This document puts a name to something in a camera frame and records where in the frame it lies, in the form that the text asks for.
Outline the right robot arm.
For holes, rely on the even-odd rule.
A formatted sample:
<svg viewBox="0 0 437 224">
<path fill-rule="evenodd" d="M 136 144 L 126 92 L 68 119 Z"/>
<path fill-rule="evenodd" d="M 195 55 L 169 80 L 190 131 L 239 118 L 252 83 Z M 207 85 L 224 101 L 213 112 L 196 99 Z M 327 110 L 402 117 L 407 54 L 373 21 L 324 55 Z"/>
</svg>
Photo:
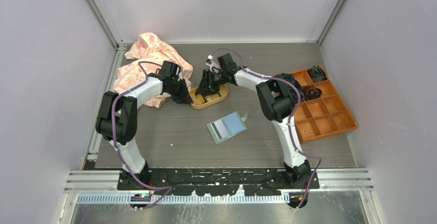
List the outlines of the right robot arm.
<svg viewBox="0 0 437 224">
<path fill-rule="evenodd" d="M 294 122 L 294 113 L 300 103 L 298 89 L 281 75 L 266 76 L 245 66 L 238 66 L 231 54 L 224 54 L 213 61 L 206 60 L 197 95 L 212 95 L 221 85 L 231 83 L 257 93 L 261 111 L 272 122 L 283 151 L 283 163 L 287 184 L 299 188 L 313 179 L 310 163 L 303 153 Z"/>
</svg>

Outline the green card holder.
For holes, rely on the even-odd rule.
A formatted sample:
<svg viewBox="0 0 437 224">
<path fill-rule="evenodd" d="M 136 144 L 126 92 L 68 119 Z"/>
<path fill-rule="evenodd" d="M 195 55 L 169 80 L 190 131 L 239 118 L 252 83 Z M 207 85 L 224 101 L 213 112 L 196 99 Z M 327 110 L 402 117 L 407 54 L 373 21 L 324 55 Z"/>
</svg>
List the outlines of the green card holder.
<svg viewBox="0 0 437 224">
<path fill-rule="evenodd" d="M 216 144 L 220 144 L 220 143 L 222 143 L 222 142 L 224 142 L 224 141 L 226 141 L 226 140 L 236 136 L 237 134 L 240 134 L 241 132 L 246 131 L 247 130 L 247 126 L 245 125 L 245 121 L 247 120 L 247 117 L 248 117 L 248 113 L 245 113 L 244 116 L 240 116 L 238 112 L 233 112 L 233 113 L 228 114 L 228 115 L 226 115 L 226 116 L 224 116 L 222 118 L 219 118 L 219 119 L 223 120 L 226 128 L 228 129 L 228 131 L 230 133 L 230 137 L 229 138 L 227 138 L 225 140 L 222 140 L 222 141 L 219 141 L 219 142 L 217 142 L 216 138 L 214 137 L 212 128 L 210 127 L 210 124 L 212 122 L 207 124 L 207 128 L 208 128 L 208 130 L 209 130 L 209 132 L 210 132 L 214 142 Z"/>
</svg>

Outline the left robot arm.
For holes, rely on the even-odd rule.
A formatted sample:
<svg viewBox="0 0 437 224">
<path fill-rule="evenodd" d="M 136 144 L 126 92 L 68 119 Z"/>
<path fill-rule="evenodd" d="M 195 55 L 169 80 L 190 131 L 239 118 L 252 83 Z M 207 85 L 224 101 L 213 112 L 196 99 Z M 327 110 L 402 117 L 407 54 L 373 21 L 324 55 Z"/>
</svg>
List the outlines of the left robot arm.
<svg viewBox="0 0 437 224">
<path fill-rule="evenodd" d="M 163 93 L 178 104 L 192 103 L 180 66 L 170 61 L 164 61 L 155 73 L 145 73 L 143 81 L 121 93 L 107 91 L 100 103 L 96 132 L 112 145 L 123 171 L 137 189 L 145 189 L 150 183 L 147 162 L 135 141 L 138 108 Z"/>
</svg>

